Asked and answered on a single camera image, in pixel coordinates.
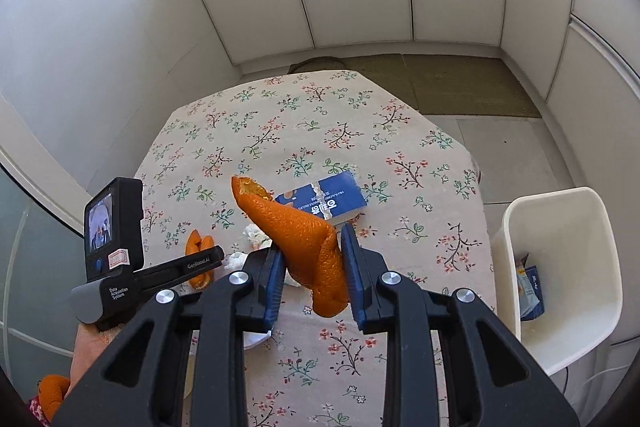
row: floral tablecloth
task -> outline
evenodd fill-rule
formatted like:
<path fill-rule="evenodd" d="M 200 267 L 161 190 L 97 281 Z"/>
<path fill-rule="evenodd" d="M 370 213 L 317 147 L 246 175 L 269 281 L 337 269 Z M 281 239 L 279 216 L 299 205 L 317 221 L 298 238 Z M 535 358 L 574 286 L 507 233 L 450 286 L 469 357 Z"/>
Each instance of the floral tablecloth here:
<path fill-rule="evenodd" d="M 192 229 L 211 233 L 226 255 L 249 251 L 242 237 L 249 220 L 231 194 L 233 174 L 280 194 L 345 169 L 367 200 L 354 219 L 361 245 L 425 289 L 469 287 L 495 306 L 471 156 L 354 71 L 276 76 L 176 110 L 137 173 L 145 262 L 184 255 Z M 350 308 L 332 319 L 315 315 L 304 288 L 286 285 L 282 301 L 271 338 L 245 351 L 249 425 L 379 425 L 385 335 L 363 336 Z M 446 424 L 442 374 L 438 381 Z"/>

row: silver screw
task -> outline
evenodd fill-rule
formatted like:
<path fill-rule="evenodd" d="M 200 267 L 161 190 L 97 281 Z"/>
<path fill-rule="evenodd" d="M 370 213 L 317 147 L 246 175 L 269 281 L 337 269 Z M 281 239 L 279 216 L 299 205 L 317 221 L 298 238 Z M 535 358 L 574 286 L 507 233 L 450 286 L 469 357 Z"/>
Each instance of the silver screw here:
<path fill-rule="evenodd" d="M 233 272 L 229 276 L 229 282 L 231 284 L 244 284 L 249 280 L 249 274 L 247 272 Z"/>
<path fill-rule="evenodd" d="M 156 301 L 161 304 L 167 304 L 167 302 L 171 302 L 174 300 L 175 293 L 172 290 L 160 290 L 156 293 Z"/>
<path fill-rule="evenodd" d="M 476 298 L 476 294 L 469 288 L 460 288 L 456 291 L 456 299 L 460 302 L 472 302 Z"/>
<path fill-rule="evenodd" d="M 400 274 L 397 272 L 384 272 L 382 276 L 380 276 L 382 282 L 389 285 L 398 284 L 402 279 Z"/>

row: white sticker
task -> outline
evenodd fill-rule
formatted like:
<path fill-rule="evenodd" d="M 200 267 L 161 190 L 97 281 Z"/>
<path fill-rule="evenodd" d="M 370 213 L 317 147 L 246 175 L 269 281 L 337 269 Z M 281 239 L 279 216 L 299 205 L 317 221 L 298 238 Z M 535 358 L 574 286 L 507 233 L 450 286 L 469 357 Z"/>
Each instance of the white sticker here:
<path fill-rule="evenodd" d="M 129 264 L 129 250 L 125 248 L 120 248 L 109 254 L 109 270 L 113 270 L 121 264 Z"/>

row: black camera housing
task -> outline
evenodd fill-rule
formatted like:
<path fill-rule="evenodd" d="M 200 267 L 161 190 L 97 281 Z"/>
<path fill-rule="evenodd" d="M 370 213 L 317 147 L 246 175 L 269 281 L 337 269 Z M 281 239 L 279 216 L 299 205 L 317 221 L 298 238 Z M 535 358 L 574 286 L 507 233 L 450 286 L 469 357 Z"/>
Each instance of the black camera housing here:
<path fill-rule="evenodd" d="M 143 217 L 142 181 L 137 179 L 115 178 L 89 201 L 84 208 L 87 282 L 101 279 L 118 268 L 126 273 L 143 267 L 140 229 Z"/>

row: brown mat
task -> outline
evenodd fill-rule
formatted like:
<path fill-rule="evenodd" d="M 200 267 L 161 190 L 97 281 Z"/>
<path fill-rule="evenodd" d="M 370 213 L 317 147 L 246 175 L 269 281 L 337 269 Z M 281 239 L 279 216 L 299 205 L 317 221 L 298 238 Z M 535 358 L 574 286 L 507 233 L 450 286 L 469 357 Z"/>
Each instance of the brown mat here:
<path fill-rule="evenodd" d="M 423 114 L 540 118 L 536 106 L 499 58 L 371 55 L 339 60 Z M 340 62 L 314 61 L 296 73 L 337 69 Z"/>

